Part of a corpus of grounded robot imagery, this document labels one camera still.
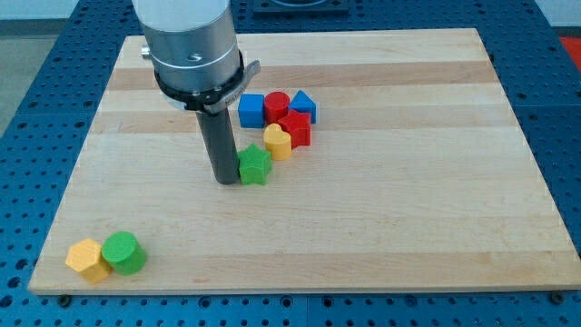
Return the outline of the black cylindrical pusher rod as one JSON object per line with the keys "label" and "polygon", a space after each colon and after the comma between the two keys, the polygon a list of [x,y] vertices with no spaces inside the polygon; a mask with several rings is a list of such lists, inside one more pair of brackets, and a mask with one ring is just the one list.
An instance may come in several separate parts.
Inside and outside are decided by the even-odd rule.
{"label": "black cylindrical pusher rod", "polygon": [[209,114],[198,111],[196,117],[216,181],[221,184],[237,183],[240,179],[239,158],[229,112],[223,110]]}

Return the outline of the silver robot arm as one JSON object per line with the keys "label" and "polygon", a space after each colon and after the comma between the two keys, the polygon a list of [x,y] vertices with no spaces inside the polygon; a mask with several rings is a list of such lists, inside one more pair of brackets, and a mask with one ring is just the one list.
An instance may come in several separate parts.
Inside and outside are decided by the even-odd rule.
{"label": "silver robot arm", "polygon": [[133,0],[162,92],[196,114],[218,183],[240,179],[228,107],[260,70],[244,64],[229,0]]}

